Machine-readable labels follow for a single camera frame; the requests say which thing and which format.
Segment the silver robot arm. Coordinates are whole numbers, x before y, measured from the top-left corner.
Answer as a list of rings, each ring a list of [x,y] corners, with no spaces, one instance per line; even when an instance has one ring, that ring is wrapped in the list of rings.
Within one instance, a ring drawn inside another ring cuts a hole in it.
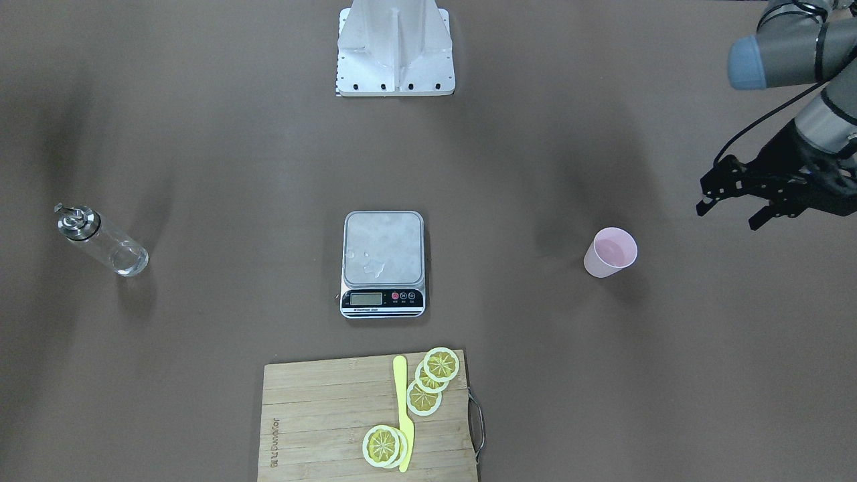
[[[728,79],[737,90],[806,85],[815,97],[747,163],[719,150],[699,183],[704,216],[749,195],[767,202],[748,225],[806,210],[856,210],[856,18],[854,1],[769,1],[756,33],[736,40]]]

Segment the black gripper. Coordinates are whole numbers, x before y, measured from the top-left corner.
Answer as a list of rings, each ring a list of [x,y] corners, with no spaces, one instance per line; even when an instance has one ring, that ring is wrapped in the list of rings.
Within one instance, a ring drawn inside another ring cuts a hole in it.
[[[811,145],[796,123],[787,123],[765,144],[756,156],[756,169],[771,176],[787,178],[805,188],[824,210],[839,216],[855,213],[855,134],[835,153]],[[699,179],[703,198],[696,204],[698,216],[705,216],[717,202],[751,195],[767,201],[748,220],[752,231],[759,231],[769,220],[796,218],[812,207],[805,196],[795,192],[765,192],[768,181],[737,156],[726,155]]]

